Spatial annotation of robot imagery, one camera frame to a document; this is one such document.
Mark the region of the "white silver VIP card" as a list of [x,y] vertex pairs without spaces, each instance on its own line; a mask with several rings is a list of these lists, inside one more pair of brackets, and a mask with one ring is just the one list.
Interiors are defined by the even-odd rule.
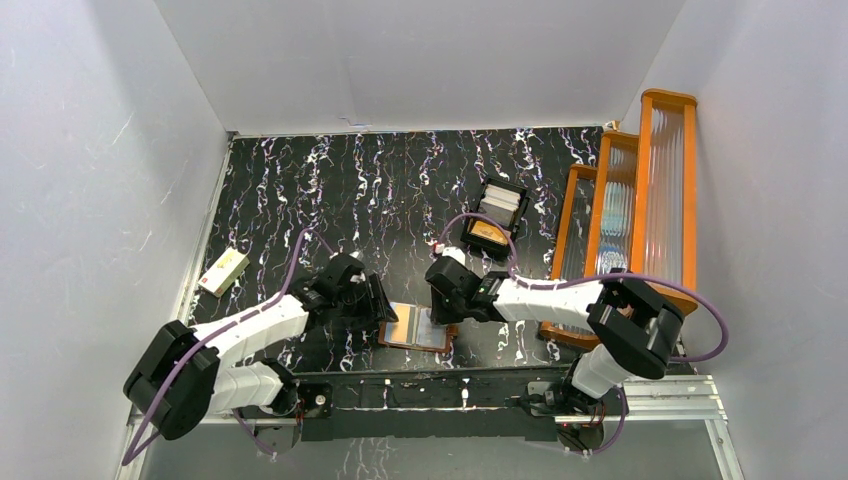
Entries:
[[411,345],[428,351],[447,351],[451,344],[448,326],[433,324],[430,319],[431,310],[428,307],[417,309]]

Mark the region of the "gold card black stripe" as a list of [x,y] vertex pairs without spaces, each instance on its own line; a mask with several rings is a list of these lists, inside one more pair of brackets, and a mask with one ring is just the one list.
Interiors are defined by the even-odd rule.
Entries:
[[398,302],[391,302],[390,307],[397,320],[383,324],[381,341],[387,346],[409,349],[415,341],[419,307],[414,304]]

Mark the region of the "brown leather card holder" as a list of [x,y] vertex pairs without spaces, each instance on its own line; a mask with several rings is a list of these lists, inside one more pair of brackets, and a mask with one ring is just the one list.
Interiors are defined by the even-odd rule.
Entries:
[[431,320],[429,307],[391,302],[396,322],[383,322],[378,342],[381,345],[424,352],[446,354],[458,335],[456,325],[437,325]]

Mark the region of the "gold VIP card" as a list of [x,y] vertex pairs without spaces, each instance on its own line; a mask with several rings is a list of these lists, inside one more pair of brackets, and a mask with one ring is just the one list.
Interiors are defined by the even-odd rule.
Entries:
[[476,238],[484,239],[498,245],[508,245],[507,237],[494,225],[483,220],[474,220],[468,233]]

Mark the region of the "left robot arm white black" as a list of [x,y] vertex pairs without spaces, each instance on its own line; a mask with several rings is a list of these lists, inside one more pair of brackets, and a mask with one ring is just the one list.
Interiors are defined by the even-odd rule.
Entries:
[[316,327],[365,330],[397,320],[379,275],[337,254],[251,309],[193,327],[165,324],[123,393],[167,440],[186,435],[208,414],[258,407],[287,416],[301,403],[298,380],[274,359],[246,365],[246,357]]

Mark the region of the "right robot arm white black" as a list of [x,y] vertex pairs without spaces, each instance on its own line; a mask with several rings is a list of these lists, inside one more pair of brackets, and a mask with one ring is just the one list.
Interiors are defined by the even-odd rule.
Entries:
[[437,324],[537,321],[592,331],[598,345],[572,364],[557,394],[577,414],[590,413],[631,377],[663,378],[684,320],[674,303],[631,273],[575,284],[532,283],[499,271],[480,277],[442,255],[425,280]]

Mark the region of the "stack of cards in box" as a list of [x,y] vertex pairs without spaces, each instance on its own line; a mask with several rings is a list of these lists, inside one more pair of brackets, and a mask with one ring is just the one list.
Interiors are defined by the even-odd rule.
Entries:
[[489,183],[481,197],[479,211],[499,224],[509,225],[520,203],[518,192]]

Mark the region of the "black plastic card box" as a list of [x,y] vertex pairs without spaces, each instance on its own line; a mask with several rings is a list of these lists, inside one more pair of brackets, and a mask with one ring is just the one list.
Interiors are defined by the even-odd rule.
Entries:
[[503,179],[487,176],[471,212],[487,217],[464,220],[460,240],[472,250],[504,260],[510,256],[510,242],[517,239],[521,220],[529,205],[529,189]]

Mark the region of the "small white green box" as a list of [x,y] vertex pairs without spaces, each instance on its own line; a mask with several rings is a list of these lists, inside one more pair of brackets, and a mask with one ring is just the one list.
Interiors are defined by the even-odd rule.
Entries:
[[249,265],[246,254],[228,247],[217,260],[201,275],[197,286],[220,298]]

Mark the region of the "orange wooden tiered rack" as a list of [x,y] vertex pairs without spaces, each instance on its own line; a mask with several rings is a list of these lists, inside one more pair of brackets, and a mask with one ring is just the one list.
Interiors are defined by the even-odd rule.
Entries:
[[595,165],[573,165],[551,276],[626,268],[696,287],[696,109],[689,94],[648,89],[637,133],[603,133]]

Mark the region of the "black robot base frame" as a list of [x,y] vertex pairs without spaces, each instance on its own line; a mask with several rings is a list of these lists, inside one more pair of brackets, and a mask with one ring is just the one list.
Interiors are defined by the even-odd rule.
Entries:
[[299,405],[273,417],[244,409],[261,432],[295,426],[305,441],[364,437],[518,437],[557,441],[587,427],[583,446],[601,442],[603,421],[621,413],[616,391],[579,407],[565,398],[561,365],[455,370],[313,372],[294,375]]

